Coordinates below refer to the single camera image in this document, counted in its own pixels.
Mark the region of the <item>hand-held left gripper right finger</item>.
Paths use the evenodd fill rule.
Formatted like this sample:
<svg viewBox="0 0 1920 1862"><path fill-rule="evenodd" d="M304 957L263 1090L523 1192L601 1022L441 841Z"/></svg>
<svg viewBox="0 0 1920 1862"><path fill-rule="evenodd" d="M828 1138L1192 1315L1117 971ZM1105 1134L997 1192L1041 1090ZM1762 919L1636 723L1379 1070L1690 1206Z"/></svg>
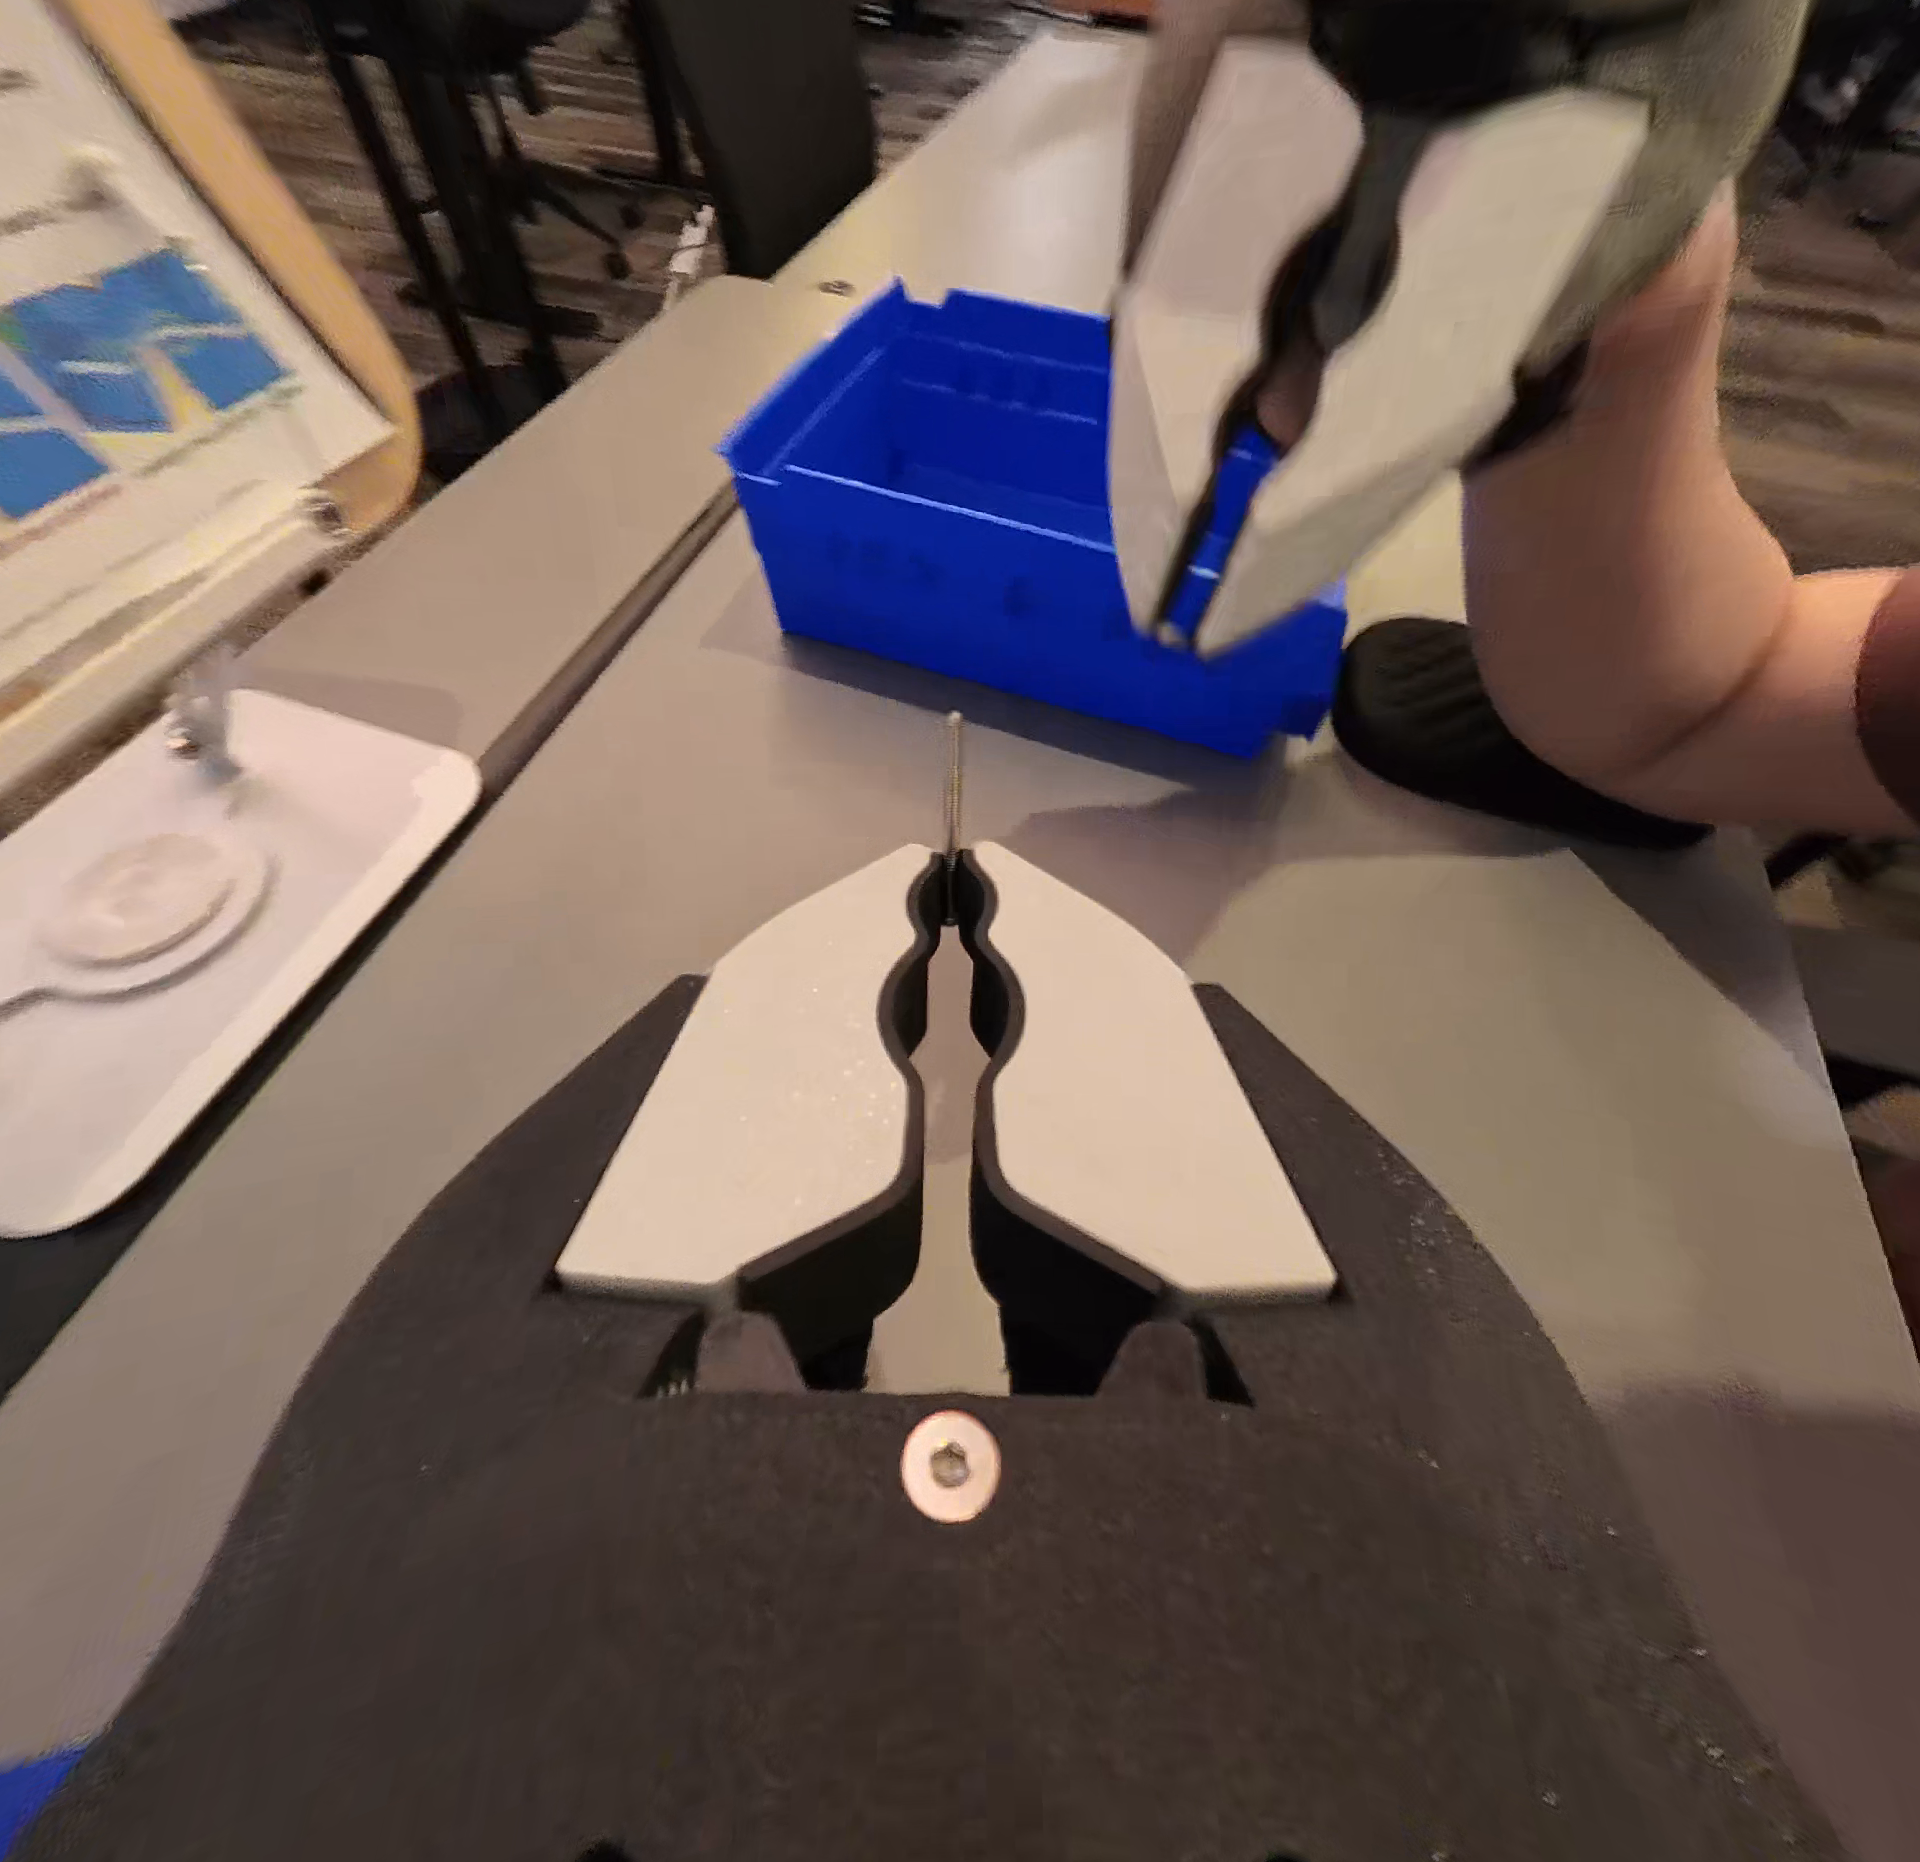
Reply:
<svg viewBox="0 0 1920 1862"><path fill-rule="evenodd" d="M969 853L969 951L974 1155L1010 1220L1181 1312L1332 1298L1181 962L1000 841Z"/></svg>

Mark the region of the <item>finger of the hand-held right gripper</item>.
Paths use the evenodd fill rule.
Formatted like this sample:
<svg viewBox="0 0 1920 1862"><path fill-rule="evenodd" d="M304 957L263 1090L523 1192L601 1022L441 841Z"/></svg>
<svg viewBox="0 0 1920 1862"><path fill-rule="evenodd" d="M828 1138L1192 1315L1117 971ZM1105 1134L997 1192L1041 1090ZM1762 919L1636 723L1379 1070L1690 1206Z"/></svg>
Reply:
<svg viewBox="0 0 1920 1862"><path fill-rule="evenodd" d="M1265 363L1274 286L1337 210L1361 114L1301 44L1227 44L1113 315L1108 500L1134 628L1159 636L1210 529L1221 426Z"/></svg>
<svg viewBox="0 0 1920 1862"><path fill-rule="evenodd" d="M1364 326L1325 347L1310 426L1245 510L1199 657L1342 582L1492 437L1643 138L1643 103L1548 92L1429 145L1400 200L1397 266Z"/></svg>

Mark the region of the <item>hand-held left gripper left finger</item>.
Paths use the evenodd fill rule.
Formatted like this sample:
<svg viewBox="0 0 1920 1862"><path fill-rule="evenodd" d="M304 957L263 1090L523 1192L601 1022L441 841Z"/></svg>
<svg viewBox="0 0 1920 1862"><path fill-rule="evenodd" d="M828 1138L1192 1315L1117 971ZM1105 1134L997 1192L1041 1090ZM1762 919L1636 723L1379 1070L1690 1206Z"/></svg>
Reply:
<svg viewBox="0 0 1920 1862"><path fill-rule="evenodd" d="M729 1304L918 1186L924 847L909 841L733 943L557 1260L566 1289Z"/></svg>

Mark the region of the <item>blue plastic bin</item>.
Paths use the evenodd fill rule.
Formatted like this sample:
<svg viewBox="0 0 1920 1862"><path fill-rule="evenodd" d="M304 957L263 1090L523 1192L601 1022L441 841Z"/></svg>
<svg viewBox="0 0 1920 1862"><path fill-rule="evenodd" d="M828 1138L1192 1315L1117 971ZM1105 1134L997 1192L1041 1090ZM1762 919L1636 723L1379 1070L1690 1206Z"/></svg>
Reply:
<svg viewBox="0 0 1920 1862"><path fill-rule="evenodd" d="M722 439L781 630L1254 758L1332 712L1332 585L1205 659L1134 628L1097 312L873 295Z"/></svg>

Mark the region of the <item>person's right forearm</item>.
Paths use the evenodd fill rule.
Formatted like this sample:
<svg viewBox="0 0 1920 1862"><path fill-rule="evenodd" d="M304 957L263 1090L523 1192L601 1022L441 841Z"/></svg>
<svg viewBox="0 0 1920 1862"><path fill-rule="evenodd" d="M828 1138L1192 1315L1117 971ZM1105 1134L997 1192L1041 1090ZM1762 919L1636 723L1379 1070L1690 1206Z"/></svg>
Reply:
<svg viewBox="0 0 1920 1862"><path fill-rule="evenodd" d="M1593 334L1564 424L1467 481L1463 576L1503 723L1662 818L1914 841L1856 738L1896 572L1798 576L1721 442L1736 189Z"/></svg>

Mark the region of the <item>black honeycomb pad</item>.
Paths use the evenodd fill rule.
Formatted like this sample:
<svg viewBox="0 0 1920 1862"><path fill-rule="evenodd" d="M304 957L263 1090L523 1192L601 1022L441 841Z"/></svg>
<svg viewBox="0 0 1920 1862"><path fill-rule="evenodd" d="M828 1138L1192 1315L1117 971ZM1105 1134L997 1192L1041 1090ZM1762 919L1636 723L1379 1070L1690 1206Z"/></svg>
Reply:
<svg viewBox="0 0 1920 1862"><path fill-rule="evenodd" d="M1484 818L1607 849L1685 853L1712 827L1651 816L1539 758L1487 693L1473 630L1386 618L1340 657L1332 733L1376 781Z"/></svg>

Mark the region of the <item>black pole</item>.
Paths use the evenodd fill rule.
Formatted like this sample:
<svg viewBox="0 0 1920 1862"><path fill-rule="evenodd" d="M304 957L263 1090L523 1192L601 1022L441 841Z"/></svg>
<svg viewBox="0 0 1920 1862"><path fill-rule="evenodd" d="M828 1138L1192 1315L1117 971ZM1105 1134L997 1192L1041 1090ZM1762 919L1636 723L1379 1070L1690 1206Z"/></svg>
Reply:
<svg viewBox="0 0 1920 1862"><path fill-rule="evenodd" d="M453 370L419 394L424 464L452 481L568 390L518 240L456 0L301 0Z"/></svg>

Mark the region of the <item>black rectangular desk mat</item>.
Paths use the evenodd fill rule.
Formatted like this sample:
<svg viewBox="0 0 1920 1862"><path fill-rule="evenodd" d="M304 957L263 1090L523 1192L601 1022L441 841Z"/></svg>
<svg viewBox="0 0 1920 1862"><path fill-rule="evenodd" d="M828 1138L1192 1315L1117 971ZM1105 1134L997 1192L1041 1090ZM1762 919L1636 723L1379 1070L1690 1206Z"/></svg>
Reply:
<svg viewBox="0 0 1920 1862"><path fill-rule="evenodd" d="M134 1203L69 1232L4 1242L4 1397L37 1366L149 1220L152 1206Z"/></svg>

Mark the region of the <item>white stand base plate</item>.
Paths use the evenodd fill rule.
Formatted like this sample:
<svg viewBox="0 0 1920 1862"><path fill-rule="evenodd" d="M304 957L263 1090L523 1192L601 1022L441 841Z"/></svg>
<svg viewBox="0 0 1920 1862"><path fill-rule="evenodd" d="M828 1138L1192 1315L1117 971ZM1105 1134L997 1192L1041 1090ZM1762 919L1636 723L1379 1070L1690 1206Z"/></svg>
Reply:
<svg viewBox="0 0 1920 1862"><path fill-rule="evenodd" d="M167 715L4 839L4 1236L134 1192L469 818L469 755L235 687L228 628L348 542L322 486L84 561L86 506L4 522L4 785L160 676Z"/></svg>

